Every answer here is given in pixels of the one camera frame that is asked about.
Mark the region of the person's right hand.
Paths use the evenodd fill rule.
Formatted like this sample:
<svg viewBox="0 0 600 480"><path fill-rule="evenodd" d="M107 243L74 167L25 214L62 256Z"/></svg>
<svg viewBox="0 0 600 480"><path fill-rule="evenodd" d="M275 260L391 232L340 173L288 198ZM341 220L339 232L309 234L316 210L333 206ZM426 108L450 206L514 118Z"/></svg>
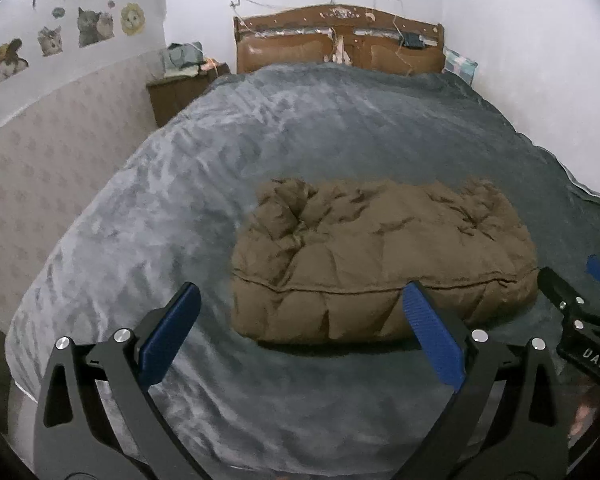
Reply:
<svg viewBox="0 0 600 480"><path fill-rule="evenodd" d="M569 429L569 439L579 439L600 417L600 386L593 384L578 385L576 410Z"/></svg>

